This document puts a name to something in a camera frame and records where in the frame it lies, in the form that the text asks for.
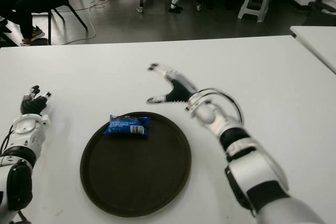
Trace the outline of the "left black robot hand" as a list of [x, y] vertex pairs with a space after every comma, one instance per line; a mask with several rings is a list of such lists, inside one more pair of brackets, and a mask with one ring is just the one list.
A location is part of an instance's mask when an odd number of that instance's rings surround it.
[[29, 92], [22, 98], [20, 104], [21, 115], [24, 114], [38, 114], [40, 115], [42, 110], [47, 107], [47, 101], [51, 97], [51, 92], [46, 92], [43, 95], [37, 97], [40, 93], [39, 86], [33, 86], [29, 89]]

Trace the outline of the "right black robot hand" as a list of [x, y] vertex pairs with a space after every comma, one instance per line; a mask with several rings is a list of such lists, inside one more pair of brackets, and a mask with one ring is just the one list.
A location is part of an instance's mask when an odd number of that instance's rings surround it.
[[152, 63], [148, 70], [157, 72], [172, 86], [172, 90], [168, 94], [149, 98], [146, 101], [149, 104], [188, 102], [190, 97], [197, 92], [196, 86], [187, 77], [169, 66]]

